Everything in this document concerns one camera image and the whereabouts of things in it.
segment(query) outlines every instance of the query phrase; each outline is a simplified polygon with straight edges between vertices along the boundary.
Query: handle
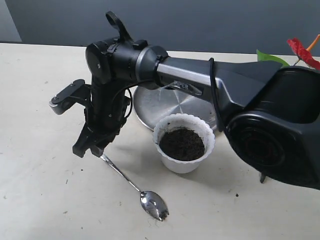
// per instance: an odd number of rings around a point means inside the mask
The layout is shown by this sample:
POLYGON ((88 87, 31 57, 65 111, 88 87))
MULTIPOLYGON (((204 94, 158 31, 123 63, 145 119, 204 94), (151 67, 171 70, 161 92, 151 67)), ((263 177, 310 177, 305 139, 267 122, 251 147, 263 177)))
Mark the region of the handle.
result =
POLYGON ((122 177, 124 177, 132 187, 134 187, 135 190, 138 192, 142 192, 131 180, 128 178, 105 154, 102 154, 100 157, 103 161, 105 161, 107 164, 109 164, 110 167, 112 167, 114 170, 116 170, 122 177))

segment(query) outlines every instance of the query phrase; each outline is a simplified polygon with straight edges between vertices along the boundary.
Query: metal plate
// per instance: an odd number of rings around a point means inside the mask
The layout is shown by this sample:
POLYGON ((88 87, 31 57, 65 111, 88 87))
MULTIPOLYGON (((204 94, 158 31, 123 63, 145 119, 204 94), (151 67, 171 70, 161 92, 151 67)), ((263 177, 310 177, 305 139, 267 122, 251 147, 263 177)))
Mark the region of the metal plate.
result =
POLYGON ((142 124, 152 131, 162 118, 178 113, 194 115, 213 130, 217 128, 212 104, 178 90, 148 90, 138 86, 133 94, 133 108, 142 124))

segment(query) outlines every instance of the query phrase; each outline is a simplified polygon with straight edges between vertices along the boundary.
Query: table surface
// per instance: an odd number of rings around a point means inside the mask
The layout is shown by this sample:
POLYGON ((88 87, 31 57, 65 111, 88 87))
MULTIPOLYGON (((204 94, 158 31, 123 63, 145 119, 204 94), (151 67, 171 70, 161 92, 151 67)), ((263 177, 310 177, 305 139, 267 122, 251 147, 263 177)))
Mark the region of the table surface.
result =
MULTIPOLYGON (((257 60, 254 54, 169 54, 257 60)), ((290 64, 297 59, 282 57, 290 64)), ((166 200, 167 220, 152 219, 137 192, 102 160, 73 155, 83 108, 58 116, 48 102, 76 79, 91 79, 83 47, 0 44, 1 240, 319 239, 319 191, 269 178, 260 184, 223 134, 197 170, 170 172, 152 132, 133 113, 105 153, 143 190, 166 200)))

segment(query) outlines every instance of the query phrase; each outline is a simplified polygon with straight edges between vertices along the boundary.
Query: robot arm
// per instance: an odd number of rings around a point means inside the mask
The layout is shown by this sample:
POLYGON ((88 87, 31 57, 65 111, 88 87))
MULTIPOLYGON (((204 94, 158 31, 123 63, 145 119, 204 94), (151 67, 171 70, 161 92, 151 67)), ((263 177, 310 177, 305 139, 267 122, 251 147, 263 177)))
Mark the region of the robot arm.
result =
POLYGON ((86 48, 91 85, 78 79, 49 103, 59 115, 75 103, 85 107, 74 154, 103 154, 133 107, 125 96, 130 87, 170 85, 213 104, 218 130, 247 164, 275 180, 320 189, 319 72, 277 62, 170 57, 160 46, 134 41, 114 13, 106 17, 119 36, 86 48))

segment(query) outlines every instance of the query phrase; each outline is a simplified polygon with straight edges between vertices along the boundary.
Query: soil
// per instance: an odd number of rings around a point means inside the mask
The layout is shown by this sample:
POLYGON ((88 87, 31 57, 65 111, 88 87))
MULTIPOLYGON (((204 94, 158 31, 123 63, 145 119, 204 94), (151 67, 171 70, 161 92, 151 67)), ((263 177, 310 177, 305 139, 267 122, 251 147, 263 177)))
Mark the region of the soil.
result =
POLYGON ((166 155, 180 161, 193 161, 205 154, 202 139, 187 128, 166 132, 159 146, 166 155))

